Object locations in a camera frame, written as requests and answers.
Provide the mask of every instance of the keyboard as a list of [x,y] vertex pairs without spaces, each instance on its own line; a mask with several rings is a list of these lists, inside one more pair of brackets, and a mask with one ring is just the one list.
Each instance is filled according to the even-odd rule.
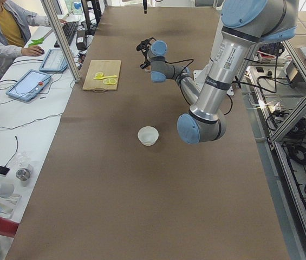
[[[71,45],[73,36],[75,35],[77,27],[78,27],[78,22],[68,22],[62,27],[62,30],[64,31],[64,34],[66,36],[68,45]],[[55,42],[54,47],[55,48],[60,47],[57,41]]]

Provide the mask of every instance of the yellow shirt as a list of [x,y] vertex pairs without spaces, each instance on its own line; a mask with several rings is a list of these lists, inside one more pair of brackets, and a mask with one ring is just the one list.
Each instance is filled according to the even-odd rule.
[[3,6],[2,11],[0,12],[0,27],[9,45],[24,47],[25,42],[16,20],[14,20],[12,14]]

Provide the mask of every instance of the person's hand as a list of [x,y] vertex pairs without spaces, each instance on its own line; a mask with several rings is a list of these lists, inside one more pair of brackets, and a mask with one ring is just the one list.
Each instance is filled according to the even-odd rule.
[[67,23],[67,21],[64,20],[64,19],[59,19],[59,22],[62,23],[62,24],[66,24]]
[[22,48],[23,56],[41,56],[42,54],[44,54],[44,50],[38,45]]

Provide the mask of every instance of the white table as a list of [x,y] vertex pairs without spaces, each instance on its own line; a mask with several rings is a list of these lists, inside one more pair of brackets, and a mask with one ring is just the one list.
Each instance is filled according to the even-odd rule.
[[[41,38],[48,30],[50,30],[50,28],[39,27],[33,34],[32,39]],[[45,53],[47,53],[48,49],[54,47],[55,41],[56,37],[54,34],[51,34],[45,39],[43,44],[40,44],[40,46],[45,50]],[[78,50],[75,46],[75,38],[70,47],[72,53],[76,56]],[[24,56],[17,58],[16,61],[43,59],[44,56],[45,55],[40,57]],[[41,62],[34,61],[15,63],[11,65],[2,80],[19,80],[29,69],[38,70],[40,65]],[[14,184],[14,193],[22,196],[11,219],[20,222],[45,161],[48,149],[58,128],[60,115],[63,113],[72,92],[74,80],[68,69],[64,71],[63,74],[53,75],[50,83],[41,91],[41,93],[47,93],[50,88],[48,94],[38,94],[37,97],[29,103],[13,100],[6,95],[6,90],[1,90],[3,88],[8,89],[13,83],[13,81],[0,83],[0,103],[12,100],[11,102],[0,105],[0,127],[14,128],[36,119],[53,116],[13,130],[0,129],[1,166],[4,166],[14,154],[16,150],[15,136],[18,138],[19,147],[17,154],[7,165],[10,171],[6,177],[0,175],[0,182]],[[27,163],[33,167],[33,172],[28,185],[23,187],[21,181],[15,177],[15,173],[21,166]],[[12,241],[12,238],[0,236],[0,259],[5,259]]]

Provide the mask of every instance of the bowl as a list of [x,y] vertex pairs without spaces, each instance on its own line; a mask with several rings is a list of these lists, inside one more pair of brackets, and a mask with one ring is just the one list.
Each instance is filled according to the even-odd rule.
[[143,145],[151,146],[159,138],[159,132],[152,126],[145,126],[138,131],[137,137]]

